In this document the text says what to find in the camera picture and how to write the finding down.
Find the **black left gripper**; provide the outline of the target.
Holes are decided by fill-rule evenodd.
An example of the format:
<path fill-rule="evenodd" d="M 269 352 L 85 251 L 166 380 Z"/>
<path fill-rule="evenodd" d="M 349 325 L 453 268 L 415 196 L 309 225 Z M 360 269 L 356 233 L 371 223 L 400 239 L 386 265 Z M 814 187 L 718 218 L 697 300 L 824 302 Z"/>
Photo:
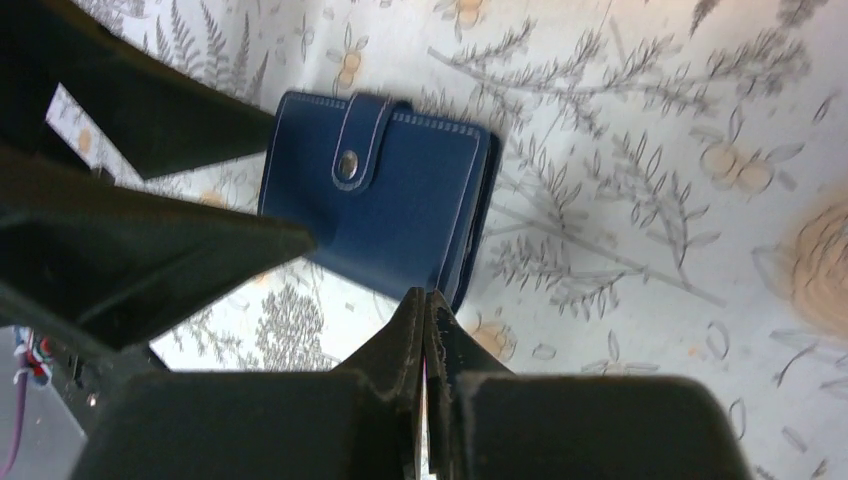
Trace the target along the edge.
<path fill-rule="evenodd" d="M 313 247 L 282 220 L 1 152 L 1 324 L 47 340 L 51 385 L 85 432 L 131 379 L 166 370 L 150 340 Z"/>

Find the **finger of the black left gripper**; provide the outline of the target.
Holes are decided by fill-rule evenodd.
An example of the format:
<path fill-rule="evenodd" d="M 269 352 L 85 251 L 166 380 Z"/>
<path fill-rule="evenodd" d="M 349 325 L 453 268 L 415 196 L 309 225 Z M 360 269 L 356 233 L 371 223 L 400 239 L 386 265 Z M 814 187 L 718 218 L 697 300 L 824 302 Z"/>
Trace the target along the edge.
<path fill-rule="evenodd" d="M 2 2 L 2 145 L 70 155 L 46 127 L 58 86 L 145 179 L 262 152 L 274 125 L 272 115 L 113 35 L 72 1 Z"/>

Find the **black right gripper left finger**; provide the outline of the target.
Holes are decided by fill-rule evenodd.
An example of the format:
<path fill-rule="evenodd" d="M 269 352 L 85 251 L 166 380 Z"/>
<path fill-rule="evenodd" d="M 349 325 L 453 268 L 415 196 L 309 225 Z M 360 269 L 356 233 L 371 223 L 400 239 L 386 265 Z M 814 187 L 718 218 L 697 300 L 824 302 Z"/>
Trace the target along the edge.
<path fill-rule="evenodd" d="M 417 479 L 425 292 L 329 371 L 149 373 L 101 412 L 76 479 Z"/>

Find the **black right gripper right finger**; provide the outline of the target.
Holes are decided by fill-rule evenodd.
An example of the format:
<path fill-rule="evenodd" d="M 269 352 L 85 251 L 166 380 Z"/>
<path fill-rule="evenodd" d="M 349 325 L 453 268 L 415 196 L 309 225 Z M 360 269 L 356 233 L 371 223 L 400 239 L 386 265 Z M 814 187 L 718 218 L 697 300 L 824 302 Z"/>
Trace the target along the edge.
<path fill-rule="evenodd" d="M 747 479 L 716 398 L 680 376 L 517 374 L 424 307 L 429 468 L 440 479 Z"/>

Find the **blue leather card holder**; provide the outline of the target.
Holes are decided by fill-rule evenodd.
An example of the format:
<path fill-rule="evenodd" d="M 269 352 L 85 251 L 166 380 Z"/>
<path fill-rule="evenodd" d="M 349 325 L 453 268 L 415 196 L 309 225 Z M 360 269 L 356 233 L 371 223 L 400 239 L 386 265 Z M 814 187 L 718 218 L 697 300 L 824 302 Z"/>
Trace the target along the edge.
<path fill-rule="evenodd" d="M 289 91 L 280 100 L 258 211 L 307 227 L 311 260 L 400 299 L 440 291 L 458 309 L 469 287 L 500 138 L 368 93 L 347 100 Z"/>

